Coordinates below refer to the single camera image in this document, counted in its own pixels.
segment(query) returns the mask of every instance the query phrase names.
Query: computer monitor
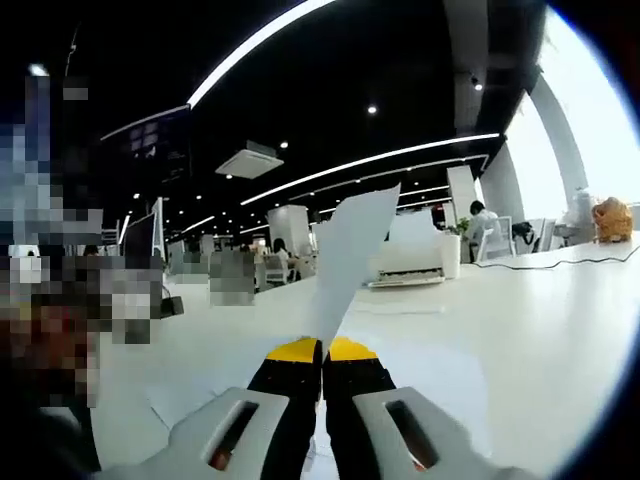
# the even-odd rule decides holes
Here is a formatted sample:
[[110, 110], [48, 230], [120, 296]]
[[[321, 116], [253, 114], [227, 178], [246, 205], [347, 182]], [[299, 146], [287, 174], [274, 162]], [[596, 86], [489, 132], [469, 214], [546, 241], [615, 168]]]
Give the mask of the computer monitor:
[[149, 258], [153, 254], [153, 223], [155, 214], [129, 224], [124, 237], [124, 256]]

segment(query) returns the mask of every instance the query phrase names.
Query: black cable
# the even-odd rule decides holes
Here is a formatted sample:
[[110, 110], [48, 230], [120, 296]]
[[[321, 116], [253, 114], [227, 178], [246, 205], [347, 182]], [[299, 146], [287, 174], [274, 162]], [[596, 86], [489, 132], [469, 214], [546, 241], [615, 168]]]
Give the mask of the black cable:
[[607, 261], [624, 263], [627, 260], [629, 260], [631, 258], [631, 256], [638, 251], [638, 249], [640, 249], [640, 245], [638, 245], [636, 248], [631, 250], [629, 255], [627, 255], [625, 258], [622, 258], [622, 259], [621, 258], [614, 258], [614, 257], [607, 257], [607, 258], [601, 258], [599, 260], [594, 260], [592, 258], [583, 258], [582, 260], [559, 260], [558, 262], [554, 263], [553, 265], [549, 265], [549, 266], [546, 266], [546, 267], [511, 267], [509, 265], [504, 265], [502, 263], [493, 263], [491, 265], [479, 265], [477, 263], [472, 263], [472, 265], [475, 265], [478, 268], [503, 267], [503, 268], [508, 268], [509, 270], [551, 270], [551, 269], [556, 268], [561, 263], [568, 263], [569, 265], [577, 265], [579, 263], [602, 263], [602, 262], [607, 262]]

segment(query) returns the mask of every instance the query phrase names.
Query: ceiling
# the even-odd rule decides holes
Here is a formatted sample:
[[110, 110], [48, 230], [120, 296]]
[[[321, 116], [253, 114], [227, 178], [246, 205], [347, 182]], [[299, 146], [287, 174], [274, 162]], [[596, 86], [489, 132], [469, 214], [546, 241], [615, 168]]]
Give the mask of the ceiling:
[[[33, 28], [41, 35], [25, 41], [13, 67], [24, 71], [28, 63], [41, 62], [52, 78], [61, 76], [81, 21], [69, 75], [86, 79], [89, 101], [65, 116], [66, 131], [71, 131], [65, 138], [91, 148], [80, 156], [88, 165], [86, 174], [69, 189], [82, 183], [95, 192], [107, 226], [128, 211], [142, 216], [145, 199], [162, 195], [169, 198], [169, 234], [211, 215], [216, 218], [192, 232], [238, 233], [257, 226], [259, 219], [264, 224], [270, 208], [293, 197], [314, 212], [399, 181], [403, 192], [444, 186], [446, 167], [460, 162], [407, 169], [475, 156], [467, 162], [477, 175], [487, 156], [497, 152], [503, 137], [421, 150], [240, 206], [287, 182], [365, 157], [453, 137], [503, 133], [533, 71], [541, 1], [338, 0], [258, 46], [195, 106], [188, 118], [190, 175], [161, 186], [154, 175], [131, 174], [132, 158], [105, 159], [95, 153], [106, 133], [184, 105], [238, 45], [299, 3], [184, 0], [91, 12], [69, 7], [65, 14], [51, 7], [62, 20], [52, 26], [46, 12], [35, 20]], [[482, 91], [473, 88], [472, 76], [484, 85]], [[377, 107], [376, 115], [367, 113], [370, 105]], [[276, 149], [284, 165], [254, 180], [215, 174], [247, 140]], [[279, 148], [283, 141], [287, 149]], [[355, 182], [390, 170], [399, 171]], [[306, 195], [336, 184], [342, 185]], [[141, 198], [134, 200], [134, 193]], [[408, 196], [401, 203], [443, 193]]]

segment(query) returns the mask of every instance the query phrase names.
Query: white table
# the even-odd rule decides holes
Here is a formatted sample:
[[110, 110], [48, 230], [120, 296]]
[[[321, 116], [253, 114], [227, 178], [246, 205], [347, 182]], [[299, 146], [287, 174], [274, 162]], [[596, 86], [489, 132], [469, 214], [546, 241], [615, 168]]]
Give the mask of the white table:
[[[637, 245], [638, 236], [633, 245], [586, 244], [486, 263], [624, 257]], [[430, 366], [420, 363], [421, 351], [447, 349], [477, 359], [488, 392], [492, 461], [547, 477], [590, 432], [617, 386], [638, 328], [639, 275], [640, 252], [626, 263], [551, 271], [463, 265], [459, 279], [441, 285], [359, 291], [340, 334], [368, 343], [398, 386], [423, 382]], [[210, 308], [206, 285], [175, 285], [171, 292], [183, 296], [185, 314], [157, 322], [151, 345], [103, 338], [92, 411], [103, 468], [139, 462], [166, 445], [168, 431], [148, 406], [146, 385], [206, 372], [220, 388], [245, 386], [272, 348], [305, 333], [314, 282], [261, 293], [256, 308]], [[362, 305], [389, 303], [440, 313], [362, 312]]]

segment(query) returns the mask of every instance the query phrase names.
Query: stuffed animal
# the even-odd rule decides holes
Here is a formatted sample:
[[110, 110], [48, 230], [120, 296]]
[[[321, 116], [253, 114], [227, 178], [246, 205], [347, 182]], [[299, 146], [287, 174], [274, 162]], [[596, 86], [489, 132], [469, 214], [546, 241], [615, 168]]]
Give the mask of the stuffed animal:
[[597, 240], [600, 243], [627, 242], [633, 231], [633, 216], [629, 207], [615, 197], [591, 209], [597, 225]]

